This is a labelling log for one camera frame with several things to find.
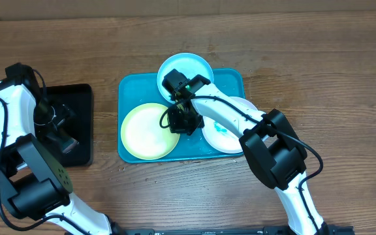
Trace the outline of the pink plate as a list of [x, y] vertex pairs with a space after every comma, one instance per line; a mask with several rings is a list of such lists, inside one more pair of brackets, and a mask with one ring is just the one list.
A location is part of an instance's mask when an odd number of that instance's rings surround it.
[[213, 108], [206, 109], [204, 115], [204, 127], [202, 133], [207, 143], [214, 149], [223, 153], [241, 153], [242, 147], [239, 138], [219, 121], [228, 123], [228, 118], [236, 118], [240, 115], [223, 102], [215, 101]]

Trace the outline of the yellow plate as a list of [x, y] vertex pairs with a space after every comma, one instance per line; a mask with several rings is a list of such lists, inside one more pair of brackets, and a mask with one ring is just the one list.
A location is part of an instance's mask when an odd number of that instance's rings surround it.
[[168, 155], [179, 142], [179, 134], [170, 132], [165, 111], [158, 103], [146, 103], [133, 108], [124, 118], [120, 137], [124, 148], [141, 160], [156, 160]]

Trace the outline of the light blue plate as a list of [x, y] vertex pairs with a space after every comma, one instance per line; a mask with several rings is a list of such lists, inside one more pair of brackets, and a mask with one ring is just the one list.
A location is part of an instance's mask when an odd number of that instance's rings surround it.
[[214, 75], [209, 63], [199, 55], [192, 53], [180, 53], [169, 57], [159, 68], [157, 73], [157, 87], [163, 98], [169, 103], [171, 94], [163, 87], [162, 82], [171, 70], [176, 69], [185, 75], [186, 78], [192, 79], [196, 75], [201, 75], [214, 83]]

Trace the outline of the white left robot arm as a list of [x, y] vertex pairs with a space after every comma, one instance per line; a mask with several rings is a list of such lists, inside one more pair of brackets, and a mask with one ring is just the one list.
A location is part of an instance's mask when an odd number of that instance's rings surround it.
[[16, 63], [0, 80], [0, 217], [53, 223], [67, 234], [121, 234], [109, 216], [75, 193], [67, 168], [93, 161], [93, 92], [88, 84], [48, 87]]

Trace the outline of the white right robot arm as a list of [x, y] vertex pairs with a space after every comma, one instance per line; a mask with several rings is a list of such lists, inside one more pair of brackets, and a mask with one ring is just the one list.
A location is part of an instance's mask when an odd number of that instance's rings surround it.
[[192, 134], [210, 118], [232, 134], [255, 177], [276, 190], [295, 234], [326, 234], [307, 188], [305, 159], [314, 150], [299, 140], [285, 115], [273, 109], [265, 113], [250, 109], [225, 95], [201, 75], [188, 79], [176, 69], [158, 79], [159, 88], [168, 92], [172, 105], [162, 114], [172, 133]]

